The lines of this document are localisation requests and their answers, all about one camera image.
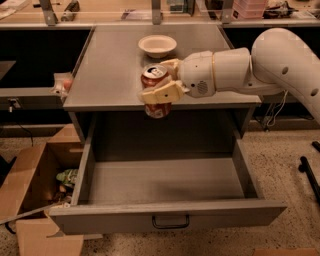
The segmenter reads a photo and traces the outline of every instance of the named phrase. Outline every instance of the can lid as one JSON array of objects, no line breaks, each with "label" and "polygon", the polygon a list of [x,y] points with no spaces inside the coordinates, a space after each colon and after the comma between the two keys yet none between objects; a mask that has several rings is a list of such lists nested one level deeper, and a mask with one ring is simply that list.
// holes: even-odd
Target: can lid
[{"label": "can lid", "polygon": [[167,72],[167,68],[161,64],[149,64],[144,67],[142,74],[147,78],[157,79],[163,77]]}]

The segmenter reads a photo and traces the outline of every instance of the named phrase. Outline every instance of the gray tabletop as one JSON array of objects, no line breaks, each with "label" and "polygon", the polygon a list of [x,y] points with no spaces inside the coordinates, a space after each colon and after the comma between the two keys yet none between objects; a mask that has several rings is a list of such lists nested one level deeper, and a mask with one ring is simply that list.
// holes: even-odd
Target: gray tabletop
[{"label": "gray tabletop", "polygon": [[[97,26],[84,54],[64,108],[69,111],[138,110],[143,104],[137,94],[142,90],[140,75],[152,59],[138,47],[148,35],[167,35],[177,41],[177,48],[166,59],[184,59],[194,52],[229,49],[214,24],[101,25]],[[208,108],[260,103],[257,96],[233,92],[194,99],[185,96],[173,107]]]}]

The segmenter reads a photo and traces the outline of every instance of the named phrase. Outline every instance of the drawer handle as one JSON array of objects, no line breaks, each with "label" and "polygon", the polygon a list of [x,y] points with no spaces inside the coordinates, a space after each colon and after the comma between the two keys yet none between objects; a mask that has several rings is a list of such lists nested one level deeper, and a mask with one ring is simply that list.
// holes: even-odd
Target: drawer handle
[{"label": "drawer handle", "polygon": [[186,215],[186,222],[179,225],[159,225],[156,221],[156,216],[152,216],[152,225],[156,229],[181,229],[181,228],[187,228],[190,224],[189,215]]}]

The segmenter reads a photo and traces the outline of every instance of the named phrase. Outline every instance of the red soda can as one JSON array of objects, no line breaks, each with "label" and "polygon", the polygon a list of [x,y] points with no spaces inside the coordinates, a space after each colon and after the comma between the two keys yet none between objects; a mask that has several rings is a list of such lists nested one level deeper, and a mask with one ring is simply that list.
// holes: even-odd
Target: red soda can
[{"label": "red soda can", "polygon": [[[165,77],[169,76],[168,70],[161,64],[149,64],[144,67],[141,82],[144,88],[156,86]],[[171,103],[146,104],[145,111],[152,118],[163,118],[169,114]]]}]

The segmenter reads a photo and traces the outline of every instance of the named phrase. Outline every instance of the gray cabinet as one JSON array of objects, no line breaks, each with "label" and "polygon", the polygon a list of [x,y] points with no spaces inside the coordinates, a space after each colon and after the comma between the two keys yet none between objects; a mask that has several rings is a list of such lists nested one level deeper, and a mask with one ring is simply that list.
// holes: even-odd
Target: gray cabinet
[{"label": "gray cabinet", "polygon": [[229,47],[213,24],[98,26],[64,105],[84,139],[77,184],[50,216],[66,234],[268,225],[286,205],[264,199],[241,142],[259,97],[186,96],[148,118],[136,94],[155,60],[137,42],[155,33],[180,59]]}]

